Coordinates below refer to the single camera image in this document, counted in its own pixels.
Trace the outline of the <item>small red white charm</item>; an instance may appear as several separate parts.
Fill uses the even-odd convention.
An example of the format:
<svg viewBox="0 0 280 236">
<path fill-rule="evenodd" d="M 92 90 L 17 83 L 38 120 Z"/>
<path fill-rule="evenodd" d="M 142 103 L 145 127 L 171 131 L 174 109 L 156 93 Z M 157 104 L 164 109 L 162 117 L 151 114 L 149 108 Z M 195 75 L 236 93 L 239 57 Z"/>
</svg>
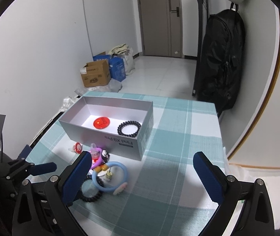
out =
<svg viewBox="0 0 280 236">
<path fill-rule="evenodd" d="M 79 142 L 76 142 L 72 147 L 68 149 L 70 152 L 80 155 L 83 151 L 83 145 Z"/>
</svg>

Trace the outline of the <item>purple cartoon keychain toy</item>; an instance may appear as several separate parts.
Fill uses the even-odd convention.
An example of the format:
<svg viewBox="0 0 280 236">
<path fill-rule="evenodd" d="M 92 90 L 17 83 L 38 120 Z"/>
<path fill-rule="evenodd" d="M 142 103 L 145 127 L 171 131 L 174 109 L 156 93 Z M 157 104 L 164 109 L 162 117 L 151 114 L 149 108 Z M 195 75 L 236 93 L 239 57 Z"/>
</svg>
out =
<svg viewBox="0 0 280 236">
<path fill-rule="evenodd" d="M 101 171 L 107 171 L 109 169 L 109 166 L 106 164 L 109 161 L 110 155 L 105 149 L 97 147 L 94 143 L 92 143 L 89 153 L 92 156 L 91 170 L 96 173 L 100 173 Z"/>
</svg>

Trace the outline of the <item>red round badge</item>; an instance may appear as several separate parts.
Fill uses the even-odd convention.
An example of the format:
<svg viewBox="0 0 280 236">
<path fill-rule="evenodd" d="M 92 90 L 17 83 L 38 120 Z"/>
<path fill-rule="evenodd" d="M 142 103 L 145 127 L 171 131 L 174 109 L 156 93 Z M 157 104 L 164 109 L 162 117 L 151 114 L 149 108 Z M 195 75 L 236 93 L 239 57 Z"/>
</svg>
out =
<svg viewBox="0 0 280 236">
<path fill-rule="evenodd" d="M 108 117 L 98 117 L 94 120 L 93 126 L 96 129 L 105 129 L 110 125 L 110 119 Z"/>
</svg>

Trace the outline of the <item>grey phone box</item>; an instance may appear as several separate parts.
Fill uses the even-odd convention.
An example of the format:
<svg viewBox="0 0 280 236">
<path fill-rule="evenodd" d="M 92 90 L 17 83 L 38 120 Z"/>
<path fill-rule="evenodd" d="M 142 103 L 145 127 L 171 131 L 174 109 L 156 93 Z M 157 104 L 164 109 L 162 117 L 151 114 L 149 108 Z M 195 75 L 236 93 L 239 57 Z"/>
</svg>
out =
<svg viewBox="0 0 280 236">
<path fill-rule="evenodd" d="M 110 125 L 96 129 L 93 122 L 108 117 Z M 153 102 L 83 96 L 59 120 L 69 138 L 75 142 L 107 150 L 110 154 L 142 160 L 153 124 Z"/>
</svg>

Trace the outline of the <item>teal plaid tablecloth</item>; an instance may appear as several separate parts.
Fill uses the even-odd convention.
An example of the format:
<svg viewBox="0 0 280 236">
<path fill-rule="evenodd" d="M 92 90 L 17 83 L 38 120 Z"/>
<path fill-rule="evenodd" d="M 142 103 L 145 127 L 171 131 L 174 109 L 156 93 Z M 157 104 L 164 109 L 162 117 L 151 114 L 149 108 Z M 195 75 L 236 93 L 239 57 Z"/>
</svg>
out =
<svg viewBox="0 0 280 236">
<path fill-rule="evenodd" d="M 217 204 L 194 170 L 193 155 L 201 151 L 224 167 L 215 107 L 143 94 L 111 97 L 151 101 L 153 129 L 141 161 L 111 155 L 128 169 L 126 189 L 96 202 L 74 202 L 74 217 L 88 235 L 198 235 Z"/>
</svg>

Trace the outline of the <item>brown cardboard box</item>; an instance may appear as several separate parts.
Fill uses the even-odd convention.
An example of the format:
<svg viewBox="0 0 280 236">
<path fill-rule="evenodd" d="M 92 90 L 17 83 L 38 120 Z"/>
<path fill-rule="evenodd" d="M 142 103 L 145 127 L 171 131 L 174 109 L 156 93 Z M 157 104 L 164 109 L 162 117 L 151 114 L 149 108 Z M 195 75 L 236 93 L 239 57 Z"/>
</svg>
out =
<svg viewBox="0 0 280 236">
<path fill-rule="evenodd" d="M 80 69 L 80 75 L 84 87 L 105 86 L 111 80 L 109 64 L 107 60 L 88 62 Z"/>
</svg>

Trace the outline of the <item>clear plastic bag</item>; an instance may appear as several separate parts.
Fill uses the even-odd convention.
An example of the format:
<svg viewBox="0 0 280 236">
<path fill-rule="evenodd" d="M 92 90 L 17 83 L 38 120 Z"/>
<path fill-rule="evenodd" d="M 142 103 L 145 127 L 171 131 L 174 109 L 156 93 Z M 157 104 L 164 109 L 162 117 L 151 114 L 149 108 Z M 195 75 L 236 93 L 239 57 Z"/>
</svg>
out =
<svg viewBox="0 0 280 236">
<path fill-rule="evenodd" d="M 63 99 L 60 112 L 66 112 L 80 97 L 87 92 L 114 92 L 118 93 L 122 89 L 122 83 L 116 79 L 111 79 L 107 85 L 96 86 L 96 87 L 79 87 L 74 93 L 75 96 L 72 98 L 68 96 Z"/>
</svg>

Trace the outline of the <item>blue cardboard box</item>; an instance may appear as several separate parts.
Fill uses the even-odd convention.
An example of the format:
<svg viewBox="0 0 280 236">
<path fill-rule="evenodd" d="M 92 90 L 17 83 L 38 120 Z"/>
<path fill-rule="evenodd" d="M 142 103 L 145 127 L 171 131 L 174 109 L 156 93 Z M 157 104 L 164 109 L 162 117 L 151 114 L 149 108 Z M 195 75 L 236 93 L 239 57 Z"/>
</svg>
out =
<svg viewBox="0 0 280 236">
<path fill-rule="evenodd" d="M 126 71 L 124 67 L 124 61 L 122 58 L 108 55 L 105 52 L 93 56 L 94 61 L 107 60 L 109 64 L 109 71 L 111 78 L 119 82 L 122 82 L 126 78 Z"/>
</svg>

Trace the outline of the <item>black backpack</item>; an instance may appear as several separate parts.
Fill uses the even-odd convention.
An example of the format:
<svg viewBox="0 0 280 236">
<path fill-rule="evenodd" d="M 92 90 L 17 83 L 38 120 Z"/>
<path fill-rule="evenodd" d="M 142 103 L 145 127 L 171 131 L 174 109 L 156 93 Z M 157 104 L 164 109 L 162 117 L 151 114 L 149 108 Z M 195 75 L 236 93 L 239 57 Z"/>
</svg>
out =
<svg viewBox="0 0 280 236">
<path fill-rule="evenodd" d="M 231 109 L 240 89 L 245 24 L 237 9 L 210 15 L 202 42 L 196 96 L 215 105 L 218 115 Z"/>
</svg>

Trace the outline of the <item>white sack with cloth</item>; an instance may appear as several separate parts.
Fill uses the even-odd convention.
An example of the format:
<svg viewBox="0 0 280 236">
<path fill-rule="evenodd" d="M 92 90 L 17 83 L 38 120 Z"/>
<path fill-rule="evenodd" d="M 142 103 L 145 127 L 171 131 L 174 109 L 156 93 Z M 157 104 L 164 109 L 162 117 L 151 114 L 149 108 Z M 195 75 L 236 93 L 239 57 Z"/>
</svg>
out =
<svg viewBox="0 0 280 236">
<path fill-rule="evenodd" d="M 108 55 L 123 59 L 126 75 L 131 75 L 135 69 L 133 49 L 127 44 L 120 44 L 109 50 Z"/>
</svg>

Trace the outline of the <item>grey door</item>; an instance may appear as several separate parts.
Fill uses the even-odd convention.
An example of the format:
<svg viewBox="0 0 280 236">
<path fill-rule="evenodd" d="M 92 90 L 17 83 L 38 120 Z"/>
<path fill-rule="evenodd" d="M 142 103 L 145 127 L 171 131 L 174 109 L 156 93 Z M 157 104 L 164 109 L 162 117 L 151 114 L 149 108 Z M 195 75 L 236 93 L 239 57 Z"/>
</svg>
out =
<svg viewBox="0 0 280 236">
<path fill-rule="evenodd" d="M 181 0 L 138 0 L 143 53 L 182 57 Z"/>
</svg>

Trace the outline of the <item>black coat rack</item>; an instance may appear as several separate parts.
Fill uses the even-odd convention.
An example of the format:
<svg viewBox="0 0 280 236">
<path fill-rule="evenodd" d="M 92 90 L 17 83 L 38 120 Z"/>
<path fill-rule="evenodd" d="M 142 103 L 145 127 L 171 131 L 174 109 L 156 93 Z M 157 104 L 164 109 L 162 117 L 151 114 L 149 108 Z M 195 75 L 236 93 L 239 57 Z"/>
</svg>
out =
<svg viewBox="0 0 280 236">
<path fill-rule="evenodd" d="M 209 18 L 209 0 L 196 0 L 198 3 L 198 49 L 196 57 L 196 70 L 194 77 L 194 85 L 192 90 L 192 96 L 196 97 L 199 88 L 199 74 L 200 74 L 200 64 L 201 64 L 201 53 L 202 44 L 204 38 L 204 32 L 206 29 L 206 24 Z"/>
</svg>

